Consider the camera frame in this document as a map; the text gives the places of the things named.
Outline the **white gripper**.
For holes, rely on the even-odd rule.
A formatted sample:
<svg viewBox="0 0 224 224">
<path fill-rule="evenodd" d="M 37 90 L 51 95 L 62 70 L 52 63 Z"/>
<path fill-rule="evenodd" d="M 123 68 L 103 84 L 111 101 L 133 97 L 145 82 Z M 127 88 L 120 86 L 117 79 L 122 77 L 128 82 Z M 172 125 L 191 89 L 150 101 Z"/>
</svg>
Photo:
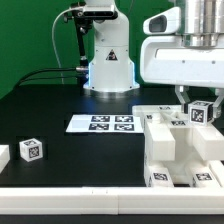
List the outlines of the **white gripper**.
<svg viewBox="0 0 224 224">
<path fill-rule="evenodd" d="M 224 102 L 224 35 L 215 47 L 186 48 L 180 36 L 151 36 L 141 46 L 140 75 L 146 83 L 170 84 L 187 112 L 187 86 L 211 87 L 217 96 L 213 117 L 221 116 Z"/>
</svg>

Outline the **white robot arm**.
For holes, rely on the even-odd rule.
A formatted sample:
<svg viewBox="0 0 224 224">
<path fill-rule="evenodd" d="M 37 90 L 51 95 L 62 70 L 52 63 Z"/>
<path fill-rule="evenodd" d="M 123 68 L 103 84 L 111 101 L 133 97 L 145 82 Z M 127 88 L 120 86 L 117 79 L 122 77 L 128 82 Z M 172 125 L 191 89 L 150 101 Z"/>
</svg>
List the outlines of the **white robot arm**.
<svg viewBox="0 0 224 224">
<path fill-rule="evenodd" d="M 94 25 L 94 57 L 84 88 L 100 94 L 137 89 L 129 58 L 129 20 L 115 0 L 84 0 L 84 17 Z M 143 23 L 147 38 L 140 51 L 146 83 L 169 84 L 185 111 L 193 107 L 187 86 L 211 87 L 218 94 L 212 116 L 224 100 L 224 0 L 172 0 L 174 6 Z"/>
</svg>

